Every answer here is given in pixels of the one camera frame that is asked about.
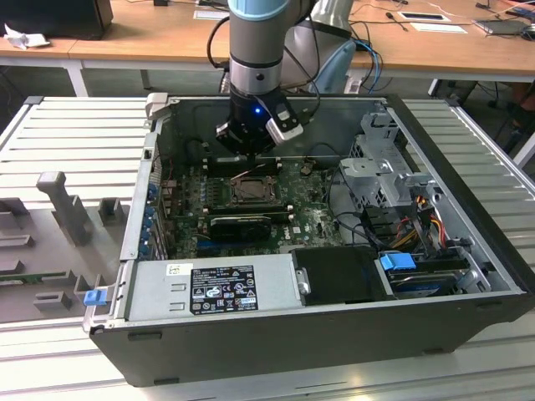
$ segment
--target desk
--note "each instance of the desk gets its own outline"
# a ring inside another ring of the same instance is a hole
[[[53,39],[48,48],[22,51],[0,43],[0,64],[67,69],[78,96],[87,96],[82,69],[166,69],[212,71],[206,58],[206,40],[214,21],[193,19],[194,5],[171,3],[155,8],[152,2],[128,3],[112,0],[114,22],[100,41]],[[352,19],[387,22],[385,10],[363,7],[373,4],[396,10],[385,0],[355,1]],[[472,0],[436,0],[449,13],[474,18],[493,14],[474,7]],[[492,0],[495,9],[508,4]],[[410,0],[405,11],[440,13],[419,0]],[[453,23],[469,23],[468,18],[448,16]],[[365,37],[364,27],[355,25]],[[385,61],[383,76],[438,79],[531,82],[535,78],[535,44],[521,38],[485,38],[475,26],[463,27],[468,34],[416,32],[406,24],[370,24],[374,47]],[[213,43],[215,58],[228,57],[228,26],[222,27]],[[361,77],[370,66],[369,56],[355,56],[352,75]]]

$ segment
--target metal slotted surface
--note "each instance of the metal slotted surface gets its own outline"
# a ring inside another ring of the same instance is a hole
[[[45,99],[40,109],[81,109],[76,104],[80,100]],[[141,108],[140,100],[120,99],[83,99],[84,109],[117,107],[115,101],[121,101],[123,110]],[[434,107],[418,111],[436,111],[450,118],[453,112],[449,107],[436,102],[421,102]],[[25,135],[35,138],[134,138],[130,128],[115,128],[114,136],[109,136],[108,129],[26,129]],[[428,128],[432,135],[440,135],[443,128]],[[471,140],[466,125],[450,127],[451,135],[466,135]],[[526,191],[510,172],[502,173],[500,161],[492,152],[470,154],[471,163],[463,163],[464,154],[448,154],[448,159],[456,168],[464,166],[462,172],[466,183],[476,186],[481,195],[486,196],[487,204],[500,206],[508,194],[518,199],[514,204],[523,204]],[[137,163],[128,158],[100,158],[98,163],[74,163],[73,160],[40,161],[39,165],[56,170],[77,173],[76,180],[88,178],[82,175],[90,172],[91,180],[99,181],[109,171],[136,171]],[[32,161],[0,162],[0,178],[9,174],[23,175],[38,172]],[[71,183],[76,181],[68,175]],[[90,187],[88,181],[81,185]],[[502,197],[496,200],[492,188],[497,186]],[[535,229],[519,231],[519,236],[508,233],[517,246],[532,249],[535,241]],[[238,341],[238,339],[220,339],[217,341]],[[245,362],[254,354],[254,350],[244,350]],[[513,323],[500,323],[488,327],[477,334],[454,353],[430,355],[421,358],[404,358],[390,361],[362,363],[324,369],[276,373],[271,375],[215,380],[204,383],[185,383],[159,386],[153,388],[134,388],[129,386],[120,372],[99,351],[94,343],[82,331],[78,318],[62,321],[39,322],[28,326],[28,322],[12,323],[0,327],[0,396],[5,399],[70,401],[72,399],[128,399],[132,401],[245,401],[245,400],[337,400],[337,401],[414,401],[414,400],[533,400],[535,394],[535,313],[530,312]]]
[[[492,140],[460,108],[442,100],[406,100],[405,104],[527,264],[535,267],[533,183],[493,149]],[[425,171],[414,148],[407,150]]]
[[[45,98],[4,133],[0,198],[20,198],[28,209],[50,208],[35,187],[44,171],[63,171],[66,189],[85,206],[134,193],[145,127],[145,98]]]

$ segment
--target warning label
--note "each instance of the warning label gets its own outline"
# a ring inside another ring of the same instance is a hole
[[[191,270],[190,312],[244,312],[258,309],[252,266],[212,267]]]

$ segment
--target computer case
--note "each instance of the computer case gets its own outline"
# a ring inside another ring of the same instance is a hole
[[[6,23],[23,33],[47,38],[99,40],[111,24],[110,0],[2,0],[1,31]]]

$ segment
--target aluminum profile table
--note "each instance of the aluminum profile table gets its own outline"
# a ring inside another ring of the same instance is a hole
[[[0,198],[51,208],[35,184],[44,171],[63,171],[67,192],[86,207],[104,197],[128,205],[150,132],[145,98],[39,100],[30,98],[0,137]]]
[[[535,186],[460,107],[443,100],[405,103],[489,215],[535,267]],[[415,150],[409,153],[425,170]]]

